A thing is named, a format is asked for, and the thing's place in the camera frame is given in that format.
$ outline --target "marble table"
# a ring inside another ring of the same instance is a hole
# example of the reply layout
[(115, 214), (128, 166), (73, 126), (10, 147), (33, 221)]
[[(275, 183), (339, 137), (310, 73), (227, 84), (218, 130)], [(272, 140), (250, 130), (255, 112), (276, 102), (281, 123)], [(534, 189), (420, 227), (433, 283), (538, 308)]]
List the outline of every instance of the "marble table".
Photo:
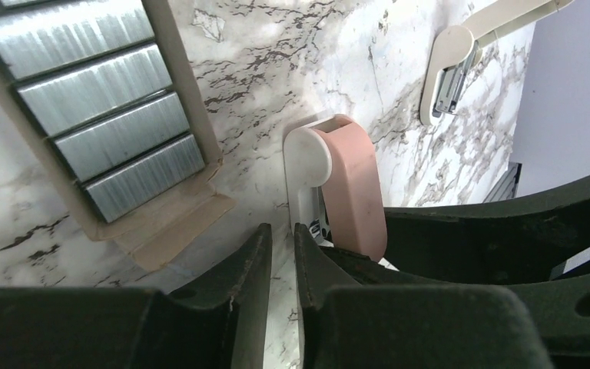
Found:
[(333, 113), (369, 133), (386, 206), (480, 202), (507, 169), (534, 26), (484, 50), (457, 116), (418, 107), (439, 31), (492, 0), (171, 0), (225, 154), (215, 178), (238, 205), (163, 270), (91, 242), (0, 110), (0, 286), (170, 291), (233, 252), (261, 222), (274, 253), (265, 367), (299, 362), (281, 154), (284, 132)]

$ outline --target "cardboard box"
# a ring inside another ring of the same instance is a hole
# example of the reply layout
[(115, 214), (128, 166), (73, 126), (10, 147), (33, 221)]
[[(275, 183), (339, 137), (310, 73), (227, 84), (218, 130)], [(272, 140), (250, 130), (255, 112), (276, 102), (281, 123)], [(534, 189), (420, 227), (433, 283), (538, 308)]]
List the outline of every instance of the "cardboard box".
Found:
[(174, 90), (184, 110), (207, 165), (197, 175), (182, 181), (111, 223), (104, 223), (91, 210), (75, 180), (55, 156), (47, 138), (28, 121), (10, 91), (10, 82), (0, 70), (0, 105), (42, 163), (69, 212), (92, 241), (115, 241), (142, 268), (162, 268), (223, 214), (234, 207), (231, 198), (218, 194), (209, 184), (223, 164), (223, 153), (210, 125), (191, 64), (177, 30), (168, 0), (143, 0), (155, 38), (171, 73)]

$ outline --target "stapler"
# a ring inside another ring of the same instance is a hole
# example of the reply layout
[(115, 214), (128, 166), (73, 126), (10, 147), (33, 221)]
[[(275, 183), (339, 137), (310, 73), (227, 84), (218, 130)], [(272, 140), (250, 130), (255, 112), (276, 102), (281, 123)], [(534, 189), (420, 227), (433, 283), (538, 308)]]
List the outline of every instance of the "stapler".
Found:
[(431, 51), (419, 119), (432, 125), (455, 114), (467, 72), (481, 61), (482, 49), (497, 39), (558, 12), (573, 0), (498, 0), (461, 25), (440, 32)]
[(292, 130), (283, 157), (292, 230), (305, 224), (318, 244), (331, 241), (381, 260), (386, 219), (376, 154), (365, 130), (334, 115)]

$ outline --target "white object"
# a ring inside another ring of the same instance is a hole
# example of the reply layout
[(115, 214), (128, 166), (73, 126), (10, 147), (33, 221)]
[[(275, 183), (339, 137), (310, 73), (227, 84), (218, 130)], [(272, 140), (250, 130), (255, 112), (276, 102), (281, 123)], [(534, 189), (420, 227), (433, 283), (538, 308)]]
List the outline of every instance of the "white object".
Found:
[(419, 119), (432, 125), (443, 71), (467, 59), (478, 42), (473, 64), (480, 62), (482, 48), (526, 25), (545, 18), (571, 4), (573, 0), (498, 0), (474, 13), (461, 25), (440, 32), (431, 51), (429, 69), (419, 106)]

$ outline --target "black object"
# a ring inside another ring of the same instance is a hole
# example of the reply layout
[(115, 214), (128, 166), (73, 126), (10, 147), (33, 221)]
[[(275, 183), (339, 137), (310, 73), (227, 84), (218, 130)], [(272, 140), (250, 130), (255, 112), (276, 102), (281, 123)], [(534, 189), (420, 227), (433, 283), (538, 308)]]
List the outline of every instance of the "black object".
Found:
[(590, 176), (386, 223), (400, 271), (296, 229), (305, 369), (590, 367), (590, 261), (551, 276), (590, 246)]
[(262, 224), (230, 257), (171, 292), (0, 288), (0, 368), (263, 365), (272, 258)]

